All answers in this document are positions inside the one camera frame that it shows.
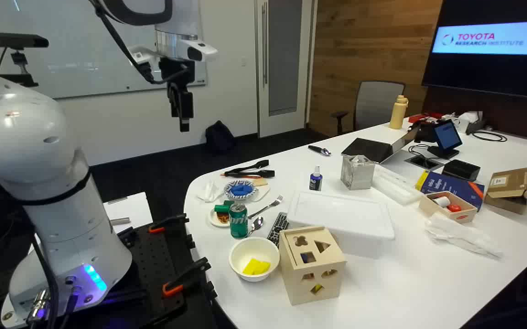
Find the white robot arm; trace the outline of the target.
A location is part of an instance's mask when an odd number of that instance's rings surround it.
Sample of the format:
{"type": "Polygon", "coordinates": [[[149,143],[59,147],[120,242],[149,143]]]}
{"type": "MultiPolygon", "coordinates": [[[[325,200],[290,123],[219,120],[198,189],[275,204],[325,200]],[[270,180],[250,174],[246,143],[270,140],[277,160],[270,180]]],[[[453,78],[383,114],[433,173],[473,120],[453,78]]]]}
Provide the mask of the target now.
{"type": "MultiPolygon", "coordinates": [[[[164,85],[182,131],[191,129],[189,85],[217,56],[202,39],[202,0],[90,0],[105,26],[153,26],[156,46],[129,57],[164,85]]],[[[0,78],[0,187],[32,222],[34,251],[17,266],[0,312],[6,329],[30,329],[105,302],[134,264],[118,238],[83,151],[59,103],[0,78]]]]}

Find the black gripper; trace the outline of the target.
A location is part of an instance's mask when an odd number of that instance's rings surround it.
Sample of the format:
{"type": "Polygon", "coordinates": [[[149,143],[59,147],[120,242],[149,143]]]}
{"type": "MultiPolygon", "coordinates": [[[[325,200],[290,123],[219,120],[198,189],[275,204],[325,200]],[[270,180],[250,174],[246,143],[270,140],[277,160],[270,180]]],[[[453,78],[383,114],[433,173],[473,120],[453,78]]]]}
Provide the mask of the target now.
{"type": "Polygon", "coordinates": [[[189,120],[195,116],[195,99],[189,85],[195,81],[193,61],[171,61],[167,57],[160,63],[162,78],[167,83],[167,96],[175,118],[180,118],[180,132],[189,132],[189,120]]]}

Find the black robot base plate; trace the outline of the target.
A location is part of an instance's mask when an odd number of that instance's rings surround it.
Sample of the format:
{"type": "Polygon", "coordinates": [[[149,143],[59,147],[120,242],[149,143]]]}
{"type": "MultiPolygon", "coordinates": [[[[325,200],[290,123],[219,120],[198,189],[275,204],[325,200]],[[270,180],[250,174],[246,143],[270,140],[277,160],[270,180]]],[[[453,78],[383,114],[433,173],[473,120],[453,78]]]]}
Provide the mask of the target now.
{"type": "Polygon", "coordinates": [[[134,264],[96,313],[96,329],[217,329],[211,264],[191,257],[186,224],[178,216],[120,235],[134,264]]]}

